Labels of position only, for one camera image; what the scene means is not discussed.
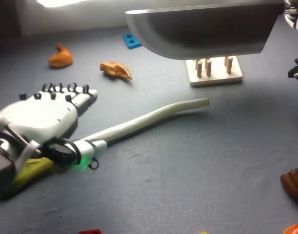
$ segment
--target blue plastic piece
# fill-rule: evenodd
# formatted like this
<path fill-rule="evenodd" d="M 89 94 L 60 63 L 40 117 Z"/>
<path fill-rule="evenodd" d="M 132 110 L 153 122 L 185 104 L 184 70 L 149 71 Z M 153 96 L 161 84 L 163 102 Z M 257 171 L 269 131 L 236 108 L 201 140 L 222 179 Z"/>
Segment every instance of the blue plastic piece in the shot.
<path fill-rule="evenodd" d="M 125 34 L 123 36 L 123 38 L 124 38 L 124 41 L 129 49 L 133 49 L 133 48 L 141 46 L 139 41 L 136 39 L 136 37 L 134 37 L 134 35 L 132 33 Z"/>

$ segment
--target tabletop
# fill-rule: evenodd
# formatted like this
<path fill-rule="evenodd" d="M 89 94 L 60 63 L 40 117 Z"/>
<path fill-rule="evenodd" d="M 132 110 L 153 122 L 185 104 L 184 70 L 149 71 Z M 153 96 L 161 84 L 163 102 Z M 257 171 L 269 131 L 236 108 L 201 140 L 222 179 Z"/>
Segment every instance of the tabletop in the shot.
<path fill-rule="evenodd" d="M 71 139 L 162 106 L 208 98 L 109 146 L 100 167 L 50 174 L 0 201 L 0 233 L 281 234 L 298 224 L 298 205 L 280 175 L 298 168 L 298 32 L 280 16 L 261 54 L 238 56 L 241 84 L 193 88 L 184 61 L 144 47 L 129 50 L 128 28 L 0 41 L 0 109 L 42 84 L 76 82 L 98 91 Z M 52 70 L 60 41 L 73 65 Z M 111 80 L 101 62 L 117 61 L 131 82 Z"/>

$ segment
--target yellow object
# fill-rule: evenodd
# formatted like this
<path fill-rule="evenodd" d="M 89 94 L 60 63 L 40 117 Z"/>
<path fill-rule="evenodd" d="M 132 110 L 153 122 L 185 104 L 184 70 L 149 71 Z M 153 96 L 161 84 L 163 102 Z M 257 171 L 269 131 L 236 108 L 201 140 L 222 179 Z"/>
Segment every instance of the yellow object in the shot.
<path fill-rule="evenodd" d="M 23 169 L 16 175 L 10 187 L 4 192 L 4 194 L 14 195 L 32 179 L 51 169 L 53 165 L 54 163 L 46 157 L 28 159 Z"/>

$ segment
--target white wall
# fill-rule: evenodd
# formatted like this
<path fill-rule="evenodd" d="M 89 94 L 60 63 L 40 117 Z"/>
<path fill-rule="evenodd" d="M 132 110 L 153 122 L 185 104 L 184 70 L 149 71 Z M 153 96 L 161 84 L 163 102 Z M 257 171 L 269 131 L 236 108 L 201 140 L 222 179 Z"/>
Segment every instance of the white wall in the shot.
<path fill-rule="evenodd" d="M 22 34 L 28 36 L 124 26 L 127 25 L 125 12 L 129 10 L 193 6 L 214 1 L 224 0 L 86 0 L 53 8 L 44 7 L 37 0 L 16 0 L 16 4 Z"/>

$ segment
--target orange and white object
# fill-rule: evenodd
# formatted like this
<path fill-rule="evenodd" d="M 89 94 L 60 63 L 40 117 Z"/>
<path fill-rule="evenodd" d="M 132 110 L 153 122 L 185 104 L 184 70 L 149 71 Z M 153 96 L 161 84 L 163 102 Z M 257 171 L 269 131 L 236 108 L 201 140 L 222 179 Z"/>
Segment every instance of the orange and white object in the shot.
<path fill-rule="evenodd" d="M 298 225 L 288 227 L 283 234 L 298 234 Z"/>

